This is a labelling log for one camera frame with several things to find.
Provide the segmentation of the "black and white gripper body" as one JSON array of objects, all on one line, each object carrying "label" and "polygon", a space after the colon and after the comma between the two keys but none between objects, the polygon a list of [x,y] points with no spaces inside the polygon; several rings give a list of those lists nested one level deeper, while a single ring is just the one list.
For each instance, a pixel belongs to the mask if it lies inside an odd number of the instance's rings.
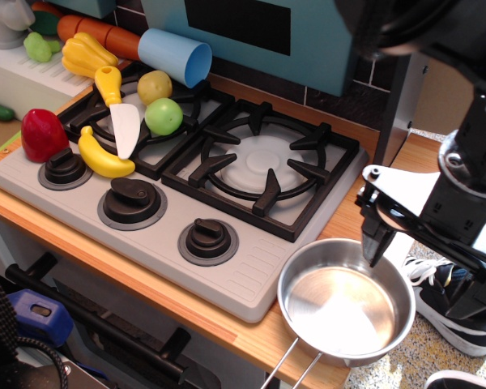
[{"label": "black and white gripper body", "polygon": [[486,268],[486,174],[458,164],[437,173],[368,165],[362,175],[363,216],[378,214],[394,234],[405,233],[468,271]]}]

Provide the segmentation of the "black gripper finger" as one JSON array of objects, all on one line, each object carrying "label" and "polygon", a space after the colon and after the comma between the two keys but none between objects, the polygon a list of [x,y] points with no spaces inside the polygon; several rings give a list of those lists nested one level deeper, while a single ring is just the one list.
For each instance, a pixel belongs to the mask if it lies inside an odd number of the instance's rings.
[{"label": "black gripper finger", "polygon": [[450,307],[445,315],[465,319],[486,310],[486,268],[473,272],[455,266],[454,270],[460,271],[460,277],[452,283]]},{"label": "black gripper finger", "polygon": [[375,267],[394,238],[394,229],[378,214],[365,213],[361,226],[362,253],[370,267]]}]

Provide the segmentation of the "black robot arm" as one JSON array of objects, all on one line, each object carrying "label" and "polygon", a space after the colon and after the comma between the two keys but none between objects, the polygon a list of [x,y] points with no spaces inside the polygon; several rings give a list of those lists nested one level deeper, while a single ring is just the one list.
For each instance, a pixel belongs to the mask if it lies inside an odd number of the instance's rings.
[{"label": "black robot arm", "polygon": [[358,194],[364,257],[376,264],[394,233],[413,237],[472,278],[447,315],[486,310],[486,1],[339,1],[336,4],[367,60],[422,53],[471,82],[474,97],[460,127],[438,153],[436,174],[369,165]]}]

